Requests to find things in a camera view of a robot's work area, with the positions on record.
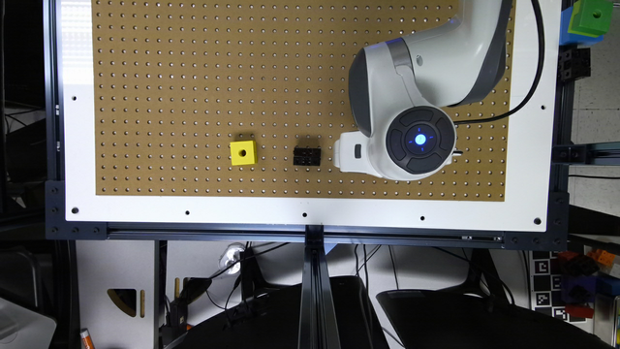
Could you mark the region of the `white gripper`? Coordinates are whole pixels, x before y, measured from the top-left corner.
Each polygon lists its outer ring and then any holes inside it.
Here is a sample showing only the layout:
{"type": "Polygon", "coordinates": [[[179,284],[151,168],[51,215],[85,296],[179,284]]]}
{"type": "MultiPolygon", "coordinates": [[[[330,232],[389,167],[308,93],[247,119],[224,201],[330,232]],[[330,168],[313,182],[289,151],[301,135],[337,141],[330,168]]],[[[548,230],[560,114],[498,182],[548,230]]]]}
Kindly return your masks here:
{"type": "Polygon", "coordinates": [[[333,163],[342,173],[373,176],[431,176],[453,162],[462,152],[455,147],[442,149],[438,132],[390,131],[372,138],[361,132],[343,133],[333,146],[333,163]]]}

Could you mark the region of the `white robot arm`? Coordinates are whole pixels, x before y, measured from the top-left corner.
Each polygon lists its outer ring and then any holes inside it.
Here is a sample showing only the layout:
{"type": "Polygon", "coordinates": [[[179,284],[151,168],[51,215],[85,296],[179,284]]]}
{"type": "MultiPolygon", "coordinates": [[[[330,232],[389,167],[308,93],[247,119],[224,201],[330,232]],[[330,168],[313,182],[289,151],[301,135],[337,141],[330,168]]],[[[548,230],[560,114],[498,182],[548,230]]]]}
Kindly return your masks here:
{"type": "Polygon", "coordinates": [[[349,70],[356,131],[333,146],[343,173],[419,180],[450,164],[446,107],[483,100],[505,73],[510,1],[461,1],[448,22],[361,49],[349,70]]]}

